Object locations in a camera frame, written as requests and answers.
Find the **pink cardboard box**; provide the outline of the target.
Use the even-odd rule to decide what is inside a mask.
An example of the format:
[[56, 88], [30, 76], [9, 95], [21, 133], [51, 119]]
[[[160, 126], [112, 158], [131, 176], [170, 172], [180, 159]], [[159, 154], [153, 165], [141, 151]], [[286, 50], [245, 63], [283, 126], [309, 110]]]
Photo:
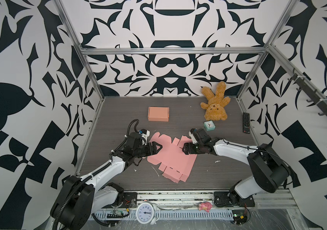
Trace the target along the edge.
[[184, 154], [183, 146], [192, 140], [186, 136], [172, 139], [156, 132], [150, 142], [162, 145], [162, 149], [156, 155], [147, 157], [147, 161], [153, 165], [159, 165], [158, 170], [163, 172], [163, 177], [175, 183], [186, 182], [197, 156]]

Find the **orange cardboard box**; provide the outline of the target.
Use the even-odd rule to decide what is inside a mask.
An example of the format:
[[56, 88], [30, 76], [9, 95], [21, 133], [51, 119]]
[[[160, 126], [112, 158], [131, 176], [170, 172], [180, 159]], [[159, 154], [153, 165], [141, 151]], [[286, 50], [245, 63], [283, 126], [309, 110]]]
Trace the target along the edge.
[[168, 122], [169, 107], [149, 107], [148, 120], [154, 122]]

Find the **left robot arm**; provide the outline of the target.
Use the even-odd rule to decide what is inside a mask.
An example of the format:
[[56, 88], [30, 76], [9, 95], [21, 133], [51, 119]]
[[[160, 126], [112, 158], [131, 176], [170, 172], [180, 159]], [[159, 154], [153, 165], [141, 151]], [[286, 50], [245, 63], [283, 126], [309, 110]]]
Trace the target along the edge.
[[162, 145], [149, 142], [150, 132], [137, 129], [138, 119], [130, 122], [125, 139], [108, 155], [108, 161], [81, 177], [71, 176], [62, 186], [51, 210], [54, 230], [79, 230], [99, 209], [120, 203], [124, 190], [110, 180], [131, 165], [159, 153]]

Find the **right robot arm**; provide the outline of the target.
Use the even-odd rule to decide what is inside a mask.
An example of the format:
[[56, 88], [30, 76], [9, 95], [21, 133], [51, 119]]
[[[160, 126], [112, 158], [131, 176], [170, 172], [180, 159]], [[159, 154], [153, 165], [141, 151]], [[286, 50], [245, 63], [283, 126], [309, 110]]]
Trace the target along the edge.
[[214, 192], [213, 203], [218, 208], [254, 207], [253, 196], [260, 192], [274, 193], [292, 175], [292, 168], [267, 144], [248, 146], [211, 138], [204, 129], [191, 129], [191, 142], [183, 145], [186, 155], [212, 154], [247, 164], [252, 175], [240, 180], [227, 192]]

